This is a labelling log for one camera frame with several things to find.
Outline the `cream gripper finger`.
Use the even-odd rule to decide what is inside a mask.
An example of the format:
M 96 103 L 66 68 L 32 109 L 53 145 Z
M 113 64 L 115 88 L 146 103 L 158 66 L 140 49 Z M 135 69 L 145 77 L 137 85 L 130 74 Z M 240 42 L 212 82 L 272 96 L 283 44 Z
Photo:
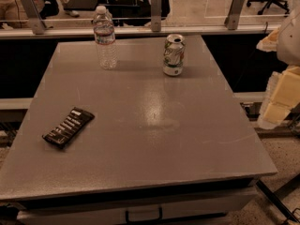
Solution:
M 273 129 L 279 126 L 299 103 L 300 67 L 287 67 L 281 73 L 273 72 L 260 108 L 259 127 Z
M 258 42 L 256 48 L 263 52 L 275 52 L 278 45 L 278 32 L 278 28 L 273 30 L 267 37 Z

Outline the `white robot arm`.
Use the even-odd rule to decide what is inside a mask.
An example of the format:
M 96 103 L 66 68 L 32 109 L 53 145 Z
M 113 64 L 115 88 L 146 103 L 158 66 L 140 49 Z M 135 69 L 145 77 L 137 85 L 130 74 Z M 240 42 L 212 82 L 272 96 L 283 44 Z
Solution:
M 300 103 L 300 9 L 295 8 L 281 26 L 259 41 L 256 48 L 275 52 L 287 64 L 282 72 L 270 76 L 260 108 L 258 125 L 273 129 Z

